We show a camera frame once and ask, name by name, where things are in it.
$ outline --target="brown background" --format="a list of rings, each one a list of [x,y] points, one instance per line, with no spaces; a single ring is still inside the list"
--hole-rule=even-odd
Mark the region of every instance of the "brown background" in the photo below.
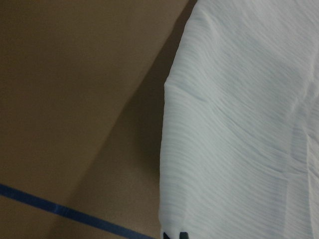
[[[0,183],[159,238],[163,83],[194,4],[1,1]],[[0,234],[120,238],[2,196]]]

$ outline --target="ribbed fabric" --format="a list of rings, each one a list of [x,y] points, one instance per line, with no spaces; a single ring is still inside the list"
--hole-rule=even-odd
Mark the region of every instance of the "ribbed fabric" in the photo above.
[[[165,83],[162,233],[319,239],[319,1],[199,0]]]

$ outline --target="brown floor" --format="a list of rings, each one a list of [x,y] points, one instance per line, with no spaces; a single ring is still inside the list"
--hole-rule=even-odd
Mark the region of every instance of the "brown floor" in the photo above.
[[[159,238],[163,83],[194,4],[2,2],[0,183]],[[121,238],[0,208],[3,239]]]

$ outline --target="blue tape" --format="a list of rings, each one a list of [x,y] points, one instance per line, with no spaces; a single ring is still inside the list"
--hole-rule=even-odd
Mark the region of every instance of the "blue tape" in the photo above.
[[[133,230],[0,184],[0,195],[129,239],[154,239]]]

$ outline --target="crinkled white fabric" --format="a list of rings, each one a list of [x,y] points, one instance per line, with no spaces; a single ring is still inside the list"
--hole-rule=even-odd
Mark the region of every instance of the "crinkled white fabric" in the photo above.
[[[162,232],[319,239],[318,95],[318,0],[199,0],[165,83]]]

